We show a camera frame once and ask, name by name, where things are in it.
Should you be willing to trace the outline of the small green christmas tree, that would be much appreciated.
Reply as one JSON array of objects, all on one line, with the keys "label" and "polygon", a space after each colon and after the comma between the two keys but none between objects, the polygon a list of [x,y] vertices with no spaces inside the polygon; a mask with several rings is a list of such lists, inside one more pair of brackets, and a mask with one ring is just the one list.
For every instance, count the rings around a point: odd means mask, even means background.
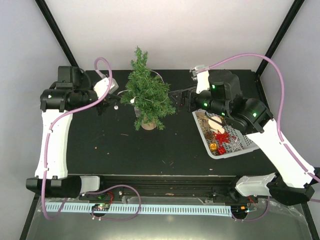
[{"label": "small green christmas tree", "polygon": [[130,61],[132,71],[128,75],[125,92],[120,97],[124,105],[131,105],[139,110],[134,127],[138,131],[143,125],[153,125],[164,130],[161,119],[173,115],[176,111],[169,99],[170,85],[158,75],[153,75],[147,67],[148,52],[136,47],[135,59]]}]

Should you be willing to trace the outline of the pine cone ornament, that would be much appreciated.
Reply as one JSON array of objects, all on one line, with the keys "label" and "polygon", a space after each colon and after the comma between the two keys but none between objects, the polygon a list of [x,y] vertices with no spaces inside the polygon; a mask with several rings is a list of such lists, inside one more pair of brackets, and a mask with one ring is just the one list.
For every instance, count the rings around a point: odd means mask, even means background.
[{"label": "pine cone ornament", "polygon": [[212,131],[207,131],[204,134],[204,137],[205,137],[206,140],[209,140],[209,141],[213,141],[215,139],[214,132],[212,132]]}]

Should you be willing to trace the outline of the red foil star ornament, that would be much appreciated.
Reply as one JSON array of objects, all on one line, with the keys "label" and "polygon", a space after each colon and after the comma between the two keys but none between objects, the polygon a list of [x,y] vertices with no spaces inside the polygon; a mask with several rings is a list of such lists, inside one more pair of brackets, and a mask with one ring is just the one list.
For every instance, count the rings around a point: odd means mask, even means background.
[{"label": "red foil star ornament", "polygon": [[214,132],[214,139],[218,142],[219,145],[222,145],[223,143],[230,143],[230,137],[228,132],[221,133],[218,131],[217,133]]}]

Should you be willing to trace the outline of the white plastic basket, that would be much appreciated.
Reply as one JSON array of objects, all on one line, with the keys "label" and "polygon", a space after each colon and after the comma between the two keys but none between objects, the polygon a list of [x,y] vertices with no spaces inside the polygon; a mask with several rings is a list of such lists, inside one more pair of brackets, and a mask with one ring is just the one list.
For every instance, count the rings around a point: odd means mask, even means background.
[{"label": "white plastic basket", "polygon": [[[234,129],[230,125],[223,126],[223,128],[225,129],[225,132],[229,134],[229,140],[231,140],[231,138],[238,138],[238,140],[241,142],[241,147],[243,148],[243,150],[232,152],[228,143],[223,143],[222,145],[219,145],[215,139],[214,140],[205,139],[204,134],[206,132],[213,132],[212,129],[208,127],[208,124],[205,123],[208,120],[208,117],[205,115],[205,111],[202,109],[196,110],[192,113],[192,115],[196,123],[200,137],[202,139],[202,142],[204,144],[204,147],[208,155],[212,159],[218,160],[218,159],[231,158],[231,157],[247,154],[259,149],[259,147],[253,141],[251,141],[247,136],[242,135],[242,133],[239,130]],[[226,153],[223,155],[218,155],[217,151],[211,152],[209,148],[210,143],[216,143],[217,148],[223,146],[226,149]]]}]

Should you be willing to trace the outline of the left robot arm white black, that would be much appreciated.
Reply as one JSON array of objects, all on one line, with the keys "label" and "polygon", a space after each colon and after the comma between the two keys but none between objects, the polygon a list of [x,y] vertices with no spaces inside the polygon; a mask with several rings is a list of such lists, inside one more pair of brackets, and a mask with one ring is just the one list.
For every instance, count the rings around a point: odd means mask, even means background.
[{"label": "left robot arm white black", "polygon": [[26,188],[46,198],[76,198],[89,192],[95,199],[103,199],[108,192],[98,176],[69,176],[67,144],[73,110],[92,105],[110,105],[108,99],[118,89],[115,79],[104,76],[96,84],[83,86],[89,75],[75,66],[59,66],[57,81],[40,96],[42,141],[40,157],[34,177],[26,180]]}]

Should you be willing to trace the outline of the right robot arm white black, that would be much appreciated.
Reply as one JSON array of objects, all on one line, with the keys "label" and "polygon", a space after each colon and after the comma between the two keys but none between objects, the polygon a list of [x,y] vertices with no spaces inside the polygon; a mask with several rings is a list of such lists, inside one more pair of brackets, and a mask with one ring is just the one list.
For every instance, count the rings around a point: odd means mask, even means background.
[{"label": "right robot arm white black", "polygon": [[228,198],[238,202],[258,195],[287,206],[312,201],[312,185],[320,181],[320,169],[308,164],[286,140],[269,108],[257,98],[244,97],[239,77],[229,70],[205,71],[195,78],[195,86],[169,93],[174,106],[223,117],[220,125],[227,124],[254,142],[277,170],[240,177],[228,187]]}]

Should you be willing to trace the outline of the wooden snowman ornament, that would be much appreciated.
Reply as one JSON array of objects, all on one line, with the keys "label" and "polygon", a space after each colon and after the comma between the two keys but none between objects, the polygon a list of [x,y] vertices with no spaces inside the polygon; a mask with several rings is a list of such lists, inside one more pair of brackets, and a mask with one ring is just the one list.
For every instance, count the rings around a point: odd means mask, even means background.
[{"label": "wooden snowman ornament", "polygon": [[222,120],[218,116],[211,117],[208,120],[208,124],[215,134],[218,134],[218,133],[224,134],[225,133],[225,129],[223,128],[223,124],[222,124]]}]

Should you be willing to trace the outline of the gold gift box ornament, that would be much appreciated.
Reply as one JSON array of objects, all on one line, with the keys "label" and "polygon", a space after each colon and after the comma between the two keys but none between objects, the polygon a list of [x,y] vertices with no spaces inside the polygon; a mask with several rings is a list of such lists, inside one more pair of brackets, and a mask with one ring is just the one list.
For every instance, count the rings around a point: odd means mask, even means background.
[{"label": "gold gift box ornament", "polygon": [[218,145],[216,143],[210,143],[209,144],[209,150],[211,152],[215,152],[217,150],[217,148],[218,148]]}]

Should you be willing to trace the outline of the red gift box ornament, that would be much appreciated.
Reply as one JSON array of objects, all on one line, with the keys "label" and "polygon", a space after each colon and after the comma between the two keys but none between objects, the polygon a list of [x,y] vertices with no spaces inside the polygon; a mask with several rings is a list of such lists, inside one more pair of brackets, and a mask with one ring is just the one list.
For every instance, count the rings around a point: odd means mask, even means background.
[{"label": "red gift box ornament", "polygon": [[227,151],[223,146],[220,146],[216,149],[216,152],[219,156],[224,155]]}]

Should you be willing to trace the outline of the silver star ornament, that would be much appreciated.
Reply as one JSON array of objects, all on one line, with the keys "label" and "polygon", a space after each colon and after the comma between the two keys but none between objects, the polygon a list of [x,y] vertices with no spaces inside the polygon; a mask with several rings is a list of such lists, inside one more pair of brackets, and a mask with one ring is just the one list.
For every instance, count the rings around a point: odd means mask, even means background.
[{"label": "silver star ornament", "polygon": [[231,151],[234,153],[236,151],[241,151],[243,150],[242,146],[241,146],[241,142],[238,140],[238,138],[231,138],[228,145],[231,148]]}]

